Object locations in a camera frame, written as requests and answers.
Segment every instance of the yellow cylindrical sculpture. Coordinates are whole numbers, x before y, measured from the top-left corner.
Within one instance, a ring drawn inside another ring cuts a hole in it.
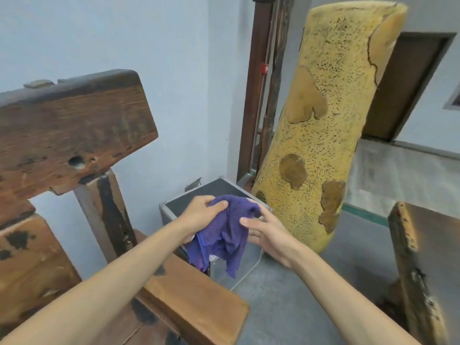
[[[320,252],[337,225],[356,144],[407,7],[386,1],[309,11],[289,96],[253,194]]]

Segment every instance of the hand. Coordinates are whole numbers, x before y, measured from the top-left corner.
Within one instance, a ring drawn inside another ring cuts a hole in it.
[[[260,219],[241,218],[240,223],[249,229],[249,242],[259,245],[264,251],[271,255],[287,268],[292,267],[292,260],[295,255],[296,245],[299,244],[289,231],[285,229],[280,220],[270,211],[257,203],[264,221]]]
[[[194,234],[208,226],[218,213],[227,208],[227,201],[221,201],[208,207],[208,203],[214,198],[212,195],[193,197],[184,213],[176,219],[182,223],[181,226],[185,230],[184,243],[190,242]]]

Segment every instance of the purple cloth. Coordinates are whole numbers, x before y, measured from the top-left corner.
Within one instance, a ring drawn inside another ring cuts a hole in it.
[[[209,205],[223,200],[228,201],[228,207],[197,232],[192,242],[186,246],[187,254],[189,262],[201,271],[208,268],[209,255],[216,255],[227,261],[227,274],[236,278],[235,273],[240,267],[248,236],[248,230],[240,224],[240,218],[259,216],[260,208],[245,197],[233,195],[216,197]]]

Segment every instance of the doorway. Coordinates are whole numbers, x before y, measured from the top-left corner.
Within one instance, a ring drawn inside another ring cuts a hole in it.
[[[396,138],[455,33],[401,33],[377,87],[362,134]]]

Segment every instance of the forearm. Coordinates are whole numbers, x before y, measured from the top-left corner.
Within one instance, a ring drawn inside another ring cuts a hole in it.
[[[184,239],[177,219],[40,310],[1,345],[88,344]]]
[[[349,344],[419,344],[307,246],[293,251],[293,270]]]

